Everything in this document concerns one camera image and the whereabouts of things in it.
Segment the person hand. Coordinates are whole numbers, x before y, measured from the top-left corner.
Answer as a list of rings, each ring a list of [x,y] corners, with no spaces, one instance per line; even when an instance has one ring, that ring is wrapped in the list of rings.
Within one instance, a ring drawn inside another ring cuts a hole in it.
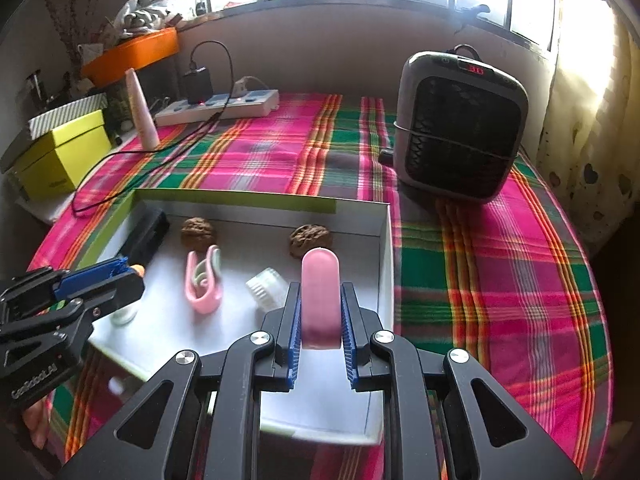
[[[47,443],[50,428],[51,405],[47,398],[39,400],[23,412],[23,422],[29,431],[30,440],[38,450]]]

